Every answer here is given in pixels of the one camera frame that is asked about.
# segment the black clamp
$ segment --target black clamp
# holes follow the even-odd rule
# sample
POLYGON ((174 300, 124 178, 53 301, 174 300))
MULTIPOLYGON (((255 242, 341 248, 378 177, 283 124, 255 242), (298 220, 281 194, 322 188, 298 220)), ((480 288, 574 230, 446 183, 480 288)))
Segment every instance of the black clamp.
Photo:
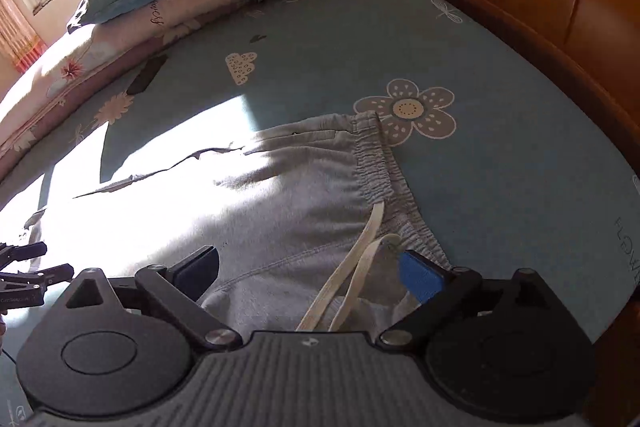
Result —
POLYGON ((434 389, 477 416, 538 423, 579 409, 594 383, 593 346, 542 277, 530 268, 510 280, 466 267, 445 274, 446 289, 376 346, 420 357, 434 389))
POLYGON ((42 306, 47 287, 73 279, 74 269, 70 264, 54 266, 37 273, 1 271, 14 261, 35 259, 46 253, 47 245, 42 242, 23 247, 0 244, 0 309, 12 310, 42 306))
POLYGON ((217 274, 213 247, 134 277, 81 271, 18 353, 18 377, 32 407, 118 415, 166 395, 200 354, 241 347, 239 333, 194 302, 217 274))

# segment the pink floral blanket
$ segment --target pink floral blanket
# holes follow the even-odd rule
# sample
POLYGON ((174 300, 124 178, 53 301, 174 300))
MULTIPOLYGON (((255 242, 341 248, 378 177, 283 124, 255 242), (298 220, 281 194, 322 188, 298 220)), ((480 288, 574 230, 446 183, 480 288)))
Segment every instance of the pink floral blanket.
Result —
POLYGON ((156 51, 246 0, 156 0, 65 34, 0 103, 0 180, 91 95, 156 51))

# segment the curtain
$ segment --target curtain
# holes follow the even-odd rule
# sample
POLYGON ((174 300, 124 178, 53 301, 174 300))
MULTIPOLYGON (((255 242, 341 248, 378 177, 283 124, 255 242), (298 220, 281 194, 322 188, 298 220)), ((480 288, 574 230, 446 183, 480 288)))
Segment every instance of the curtain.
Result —
POLYGON ((14 68, 24 73, 46 49, 14 0, 0 0, 0 52, 14 68))

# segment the white drawstring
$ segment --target white drawstring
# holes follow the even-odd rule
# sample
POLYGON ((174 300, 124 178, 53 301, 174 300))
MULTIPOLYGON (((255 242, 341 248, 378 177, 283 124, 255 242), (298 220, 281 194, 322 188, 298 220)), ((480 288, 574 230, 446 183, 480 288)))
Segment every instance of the white drawstring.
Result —
POLYGON ((306 311, 305 316, 302 317, 296 331, 313 331, 316 328, 318 322, 322 318, 322 314, 324 314, 324 311, 334 298, 335 293, 338 291, 340 286, 342 286, 342 283, 344 283, 351 271, 355 269, 347 290, 347 295, 345 295, 344 300, 340 305, 340 309, 338 309, 337 314, 335 314, 335 317, 331 322, 331 326, 329 327, 329 331, 337 331, 343 324, 357 302, 358 296, 364 286, 364 281, 367 278, 367 274, 369 273, 371 264, 373 263, 373 258, 380 250, 380 245, 382 244, 383 247, 388 247, 388 245, 398 245, 400 243, 401 239, 399 235, 396 235, 395 233, 388 233, 374 241, 374 238, 380 229, 380 224, 382 224, 382 216, 384 212, 384 201, 380 201, 380 203, 375 203, 373 205, 371 216, 369 217, 364 230, 362 230, 360 237, 355 242, 347 256, 331 274, 331 277, 329 277, 326 283, 324 283, 324 286, 322 286, 322 289, 306 311))

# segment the metal screw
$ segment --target metal screw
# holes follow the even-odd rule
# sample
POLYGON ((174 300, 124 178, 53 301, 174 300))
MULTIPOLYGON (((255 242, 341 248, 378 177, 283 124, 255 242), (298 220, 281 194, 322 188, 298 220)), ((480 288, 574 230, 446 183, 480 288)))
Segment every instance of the metal screw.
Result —
POLYGON ((224 328, 209 331, 209 333, 204 336, 204 339, 209 344, 214 344, 215 346, 226 346, 227 344, 235 342, 237 338, 238 336, 235 331, 225 330, 224 328))
POLYGON ((406 346, 414 336, 409 331, 388 330, 380 335, 380 340, 388 346, 406 346))

